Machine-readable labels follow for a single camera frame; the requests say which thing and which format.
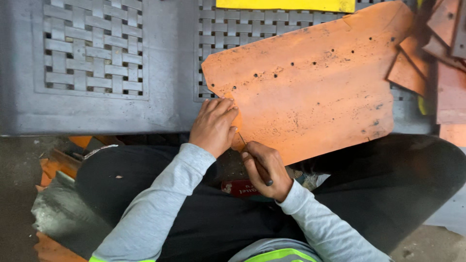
right hand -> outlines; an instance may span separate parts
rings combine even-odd
[[[279,202],[285,201],[293,185],[293,180],[288,176],[280,153],[276,149],[267,147],[256,141],[251,141],[246,144],[241,152],[241,158],[243,159],[251,183],[262,195]],[[254,158],[270,174],[270,178],[274,181],[271,186],[266,186],[260,177]]]

yellow sheet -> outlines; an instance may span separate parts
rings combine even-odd
[[[356,0],[217,0],[217,7],[233,9],[303,9],[353,13]]]

reflective stripe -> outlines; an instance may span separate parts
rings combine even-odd
[[[285,248],[263,253],[244,262],[316,262],[314,258],[296,249]]]
[[[95,256],[92,256],[89,259],[89,262],[106,262],[106,261],[105,260],[100,260],[100,259],[96,258]],[[155,260],[144,260],[144,261],[140,261],[140,262],[155,262]]]

forearm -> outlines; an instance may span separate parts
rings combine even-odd
[[[186,196],[213,162],[215,158],[207,151],[183,144],[151,187],[131,202],[93,256],[106,262],[156,260]]]
[[[310,246],[324,261],[391,261],[298,182],[279,205],[298,222]]]

shirt sleeve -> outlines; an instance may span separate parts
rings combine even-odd
[[[92,254],[96,262],[155,261],[186,196],[201,182],[215,157],[193,145],[178,155],[125,210],[120,222]]]
[[[314,195],[296,180],[285,201],[277,204],[296,220],[309,245],[325,262],[393,261],[315,200]]]

